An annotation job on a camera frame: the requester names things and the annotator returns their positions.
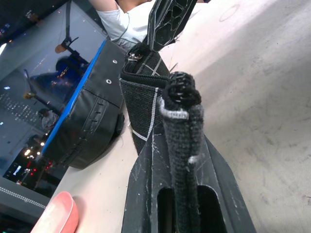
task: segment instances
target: zipper pull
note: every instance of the zipper pull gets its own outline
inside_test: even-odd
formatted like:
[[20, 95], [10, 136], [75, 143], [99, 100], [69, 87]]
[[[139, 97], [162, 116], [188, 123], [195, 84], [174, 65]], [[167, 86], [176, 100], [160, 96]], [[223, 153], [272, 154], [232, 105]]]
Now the zipper pull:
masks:
[[134, 53], [130, 53], [127, 60], [128, 60], [129, 62], [137, 62], [137, 61], [139, 61], [141, 58], [142, 58], [141, 55], [135, 55]]

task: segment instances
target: pink computer mouse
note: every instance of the pink computer mouse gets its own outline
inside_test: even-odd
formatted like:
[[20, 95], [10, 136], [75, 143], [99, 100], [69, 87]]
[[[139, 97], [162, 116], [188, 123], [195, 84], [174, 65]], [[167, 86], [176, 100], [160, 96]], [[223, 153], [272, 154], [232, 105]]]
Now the pink computer mouse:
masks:
[[76, 203], [70, 193], [61, 192], [45, 208], [31, 233], [74, 233], [78, 222]]

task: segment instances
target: gray textured fabric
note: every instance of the gray textured fabric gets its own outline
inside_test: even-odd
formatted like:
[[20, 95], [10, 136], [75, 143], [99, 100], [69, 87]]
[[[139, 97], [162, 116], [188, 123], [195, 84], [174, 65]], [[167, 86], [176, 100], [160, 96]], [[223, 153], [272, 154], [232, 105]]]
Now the gray textured fabric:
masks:
[[126, 108], [129, 114], [132, 137], [138, 154], [144, 147], [153, 126], [161, 123], [156, 99], [161, 89], [120, 80]]

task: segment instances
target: blue edge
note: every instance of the blue edge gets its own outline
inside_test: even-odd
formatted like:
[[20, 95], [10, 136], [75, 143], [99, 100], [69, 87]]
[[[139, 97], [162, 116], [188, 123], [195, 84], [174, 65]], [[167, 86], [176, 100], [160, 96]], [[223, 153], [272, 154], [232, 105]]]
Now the blue edge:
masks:
[[104, 45], [105, 45], [106, 41], [104, 41], [101, 45], [101, 47], [98, 49], [97, 54], [95, 55], [94, 59], [92, 60], [91, 64], [88, 66], [88, 68], [86, 69], [86, 72], [84, 73], [81, 81], [79, 82], [76, 90], [74, 91], [74, 93], [72, 94], [72, 97], [70, 98], [68, 104], [66, 105], [66, 108], [64, 109], [63, 113], [61, 114], [58, 122], [55, 124], [55, 127], [53, 128], [48, 140], [45, 143], [45, 146], [42, 149], [42, 154], [44, 155], [44, 152], [46, 151], [47, 147], [49, 146], [49, 144], [52, 142], [52, 140], [54, 139], [54, 137], [57, 134], [57, 131], [59, 130], [60, 126], [62, 125], [63, 121], [66, 119], [66, 117], [69, 115], [69, 113], [71, 112], [71, 109], [73, 107], [73, 105], [75, 104], [81, 90], [82, 87], [84, 86], [84, 84], [86, 83], [93, 67], [94, 64], [96, 63]]

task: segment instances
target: white table surface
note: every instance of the white table surface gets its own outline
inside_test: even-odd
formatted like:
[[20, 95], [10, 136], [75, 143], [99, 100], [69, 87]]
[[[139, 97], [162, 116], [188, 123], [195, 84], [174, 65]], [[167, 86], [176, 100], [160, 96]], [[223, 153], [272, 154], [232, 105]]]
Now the white table surface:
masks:
[[[311, 229], [311, 0], [212, 0], [161, 55], [191, 73], [204, 131], [229, 162], [259, 233]], [[69, 168], [77, 233], [120, 233], [137, 154], [128, 127], [107, 155]]]

